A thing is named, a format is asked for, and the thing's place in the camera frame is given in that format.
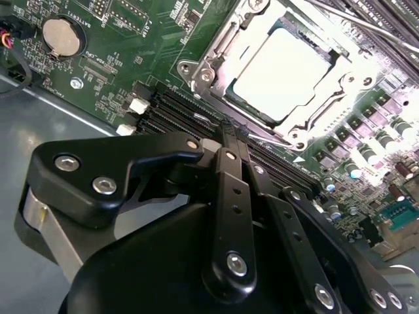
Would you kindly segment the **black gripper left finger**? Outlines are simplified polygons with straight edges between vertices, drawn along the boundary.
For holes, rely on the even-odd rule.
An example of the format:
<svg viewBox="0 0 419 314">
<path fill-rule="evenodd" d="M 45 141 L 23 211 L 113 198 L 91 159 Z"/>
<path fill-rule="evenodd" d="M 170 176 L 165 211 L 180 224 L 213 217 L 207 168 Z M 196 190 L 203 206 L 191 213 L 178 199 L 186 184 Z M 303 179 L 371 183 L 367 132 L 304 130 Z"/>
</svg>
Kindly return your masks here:
<svg viewBox="0 0 419 314">
<path fill-rule="evenodd" d="M 202 270 L 214 294 L 248 295 L 257 273 L 249 185 L 238 139 L 222 126 L 216 140 L 184 132 L 52 141 L 31 155 L 20 204 L 68 281 L 115 242 L 128 202 L 187 194 L 211 210 L 209 255 Z"/>
</svg>

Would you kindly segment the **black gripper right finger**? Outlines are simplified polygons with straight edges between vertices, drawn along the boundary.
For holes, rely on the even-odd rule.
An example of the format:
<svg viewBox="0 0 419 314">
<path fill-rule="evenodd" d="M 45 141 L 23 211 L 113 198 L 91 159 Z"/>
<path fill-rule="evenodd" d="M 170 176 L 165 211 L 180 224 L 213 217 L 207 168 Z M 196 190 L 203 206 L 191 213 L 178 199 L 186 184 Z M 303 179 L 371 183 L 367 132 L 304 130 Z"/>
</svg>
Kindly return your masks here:
<svg viewBox="0 0 419 314">
<path fill-rule="evenodd" d="M 268 229 L 281 243 L 291 274 L 296 313 L 407 313 L 402 297 L 329 223 L 297 186 L 276 190 L 248 152 L 249 132 L 238 128 L 238 148 Z"/>
</svg>

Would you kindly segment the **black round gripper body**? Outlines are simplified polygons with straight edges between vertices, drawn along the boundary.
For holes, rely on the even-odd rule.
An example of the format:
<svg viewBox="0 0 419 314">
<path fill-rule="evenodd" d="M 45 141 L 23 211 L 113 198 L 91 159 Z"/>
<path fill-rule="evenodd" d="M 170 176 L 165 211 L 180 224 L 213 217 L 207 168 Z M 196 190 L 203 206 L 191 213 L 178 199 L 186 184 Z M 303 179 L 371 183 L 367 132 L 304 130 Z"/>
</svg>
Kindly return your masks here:
<svg viewBox="0 0 419 314">
<path fill-rule="evenodd" d="M 239 304 L 205 288 L 208 255 L 204 205 L 184 205 L 91 256 L 73 280 L 68 313 L 304 313 L 277 241 L 254 226 L 257 286 Z"/>
</svg>

